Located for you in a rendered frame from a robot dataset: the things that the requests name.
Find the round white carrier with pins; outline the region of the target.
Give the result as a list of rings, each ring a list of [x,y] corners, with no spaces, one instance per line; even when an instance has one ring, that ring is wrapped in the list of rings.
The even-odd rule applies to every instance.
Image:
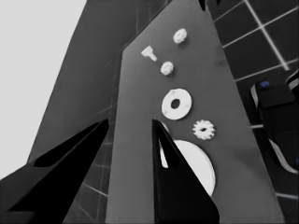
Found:
[[[192,108],[192,97],[183,89],[170,90],[163,98],[162,113],[171,120],[184,118]]]

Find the large thick white disc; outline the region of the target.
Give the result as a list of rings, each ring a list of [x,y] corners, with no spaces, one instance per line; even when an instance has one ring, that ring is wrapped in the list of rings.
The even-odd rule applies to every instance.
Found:
[[[184,140],[175,140],[192,173],[204,187],[206,193],[211,196],[216,187],[216,175],[212,162],[203,149],[194,143]]]

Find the dark robot body with pale edges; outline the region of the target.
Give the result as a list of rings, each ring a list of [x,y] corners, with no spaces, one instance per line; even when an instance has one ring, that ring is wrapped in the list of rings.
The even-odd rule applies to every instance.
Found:
[[[299,68],[257,81],[250,95],[280,165],[299,171]]]

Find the small white T-shaped piece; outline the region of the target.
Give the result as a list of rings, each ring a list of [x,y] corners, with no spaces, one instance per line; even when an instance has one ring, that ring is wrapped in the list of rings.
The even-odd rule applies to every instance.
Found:
[[[149,57],[151,58],[153,61],[157,61],[157,57],[154,55],[153,53],[153,48],[151,46],[147,46],[145,49],[143,49],[141,51],[141,54],[144,56],[144,57]]]

